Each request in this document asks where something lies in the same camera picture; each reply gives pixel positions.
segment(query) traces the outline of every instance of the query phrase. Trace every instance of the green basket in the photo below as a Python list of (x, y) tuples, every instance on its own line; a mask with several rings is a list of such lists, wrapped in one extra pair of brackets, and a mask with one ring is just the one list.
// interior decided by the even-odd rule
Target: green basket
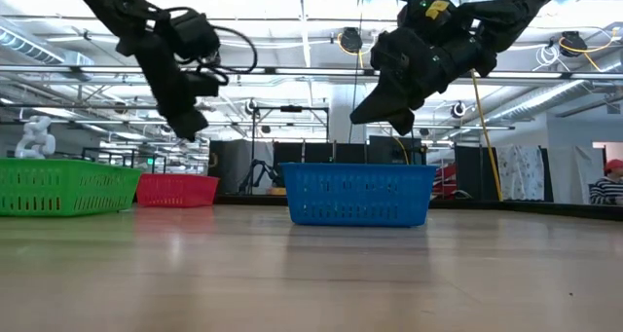
[(0, 215), (75, 216), (127, 209), (140, 174), (85, 161), (0, 159)]

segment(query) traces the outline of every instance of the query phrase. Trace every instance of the white robot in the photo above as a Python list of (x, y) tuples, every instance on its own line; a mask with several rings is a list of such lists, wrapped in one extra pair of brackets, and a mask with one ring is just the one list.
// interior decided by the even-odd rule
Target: white robot
[(49, 117), (30, 117), (23, 127), (23, 137), (16, 148), (16, 158), (46, 159), (56, 150), (56, 139), (48, 134), (48, 127), (52, 123)]

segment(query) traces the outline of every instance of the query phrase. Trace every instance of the blue basket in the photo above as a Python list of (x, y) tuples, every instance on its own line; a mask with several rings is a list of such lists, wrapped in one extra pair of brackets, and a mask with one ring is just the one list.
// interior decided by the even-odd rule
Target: blue basket
[(412, 227), (426, 222), (436, 166), (282, 164), (300, 225)]

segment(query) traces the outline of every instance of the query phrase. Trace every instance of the red cap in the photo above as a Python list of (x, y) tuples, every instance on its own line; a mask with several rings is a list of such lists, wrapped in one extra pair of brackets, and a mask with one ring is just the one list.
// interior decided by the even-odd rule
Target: red cap
[(607, 164), (605, 164), (604, 170), (610, 171), (616, 168), (623, 168), (623, 161), (621, 160), (611, 160)]

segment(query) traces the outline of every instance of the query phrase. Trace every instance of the person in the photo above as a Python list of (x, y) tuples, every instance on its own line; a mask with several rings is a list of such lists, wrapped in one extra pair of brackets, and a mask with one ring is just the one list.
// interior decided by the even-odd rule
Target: person
[(591, 204), (623, 205), (623, 161), (608, 162), (605, 175), (591, 189)]

